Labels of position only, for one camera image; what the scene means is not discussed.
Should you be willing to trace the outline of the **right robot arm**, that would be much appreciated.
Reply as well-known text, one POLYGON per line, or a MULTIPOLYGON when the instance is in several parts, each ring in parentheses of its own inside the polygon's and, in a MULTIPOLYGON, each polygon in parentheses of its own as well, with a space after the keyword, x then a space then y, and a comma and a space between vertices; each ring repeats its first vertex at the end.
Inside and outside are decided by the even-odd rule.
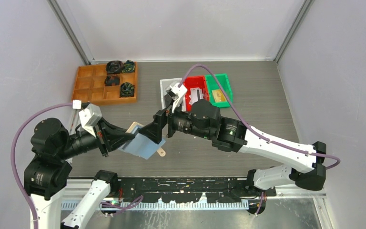
POLYGON ((325 153, 322 142, 304 145, 246 127, 239 120, 223 117, 219 107, 204 99, 195 102, 189 112, 180 108, 173 112, 171 107, 159 110, 139 133, 159 143, 165 126, 168 137, 182 132, 210 140, 213 147, 224 152, 254 154, 280 162, 281 166, 248 172, 245 189, 251 196, 287 184, 311 191, 324 186, 326 167, 323 157, 317 155, 325 153))

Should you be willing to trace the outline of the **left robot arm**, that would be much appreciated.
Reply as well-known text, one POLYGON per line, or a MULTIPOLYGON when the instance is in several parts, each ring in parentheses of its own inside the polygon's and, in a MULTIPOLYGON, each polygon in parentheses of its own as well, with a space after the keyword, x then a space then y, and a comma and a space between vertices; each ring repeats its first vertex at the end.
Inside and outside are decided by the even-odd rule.
POLYGON ((24 189, 34 204, 30 210, 34 228, 84 229, 101 201, 119 193, 118 175, 100 170, 77 207, 61 220, 62 199, 72 170, 67 160, 94 149, 107 156, 135 137, 103 118, 93 130, 92 134, 83 130, 70 135, 57 118, 36 125, 30 140, 35 157, 24 171, 24 189))

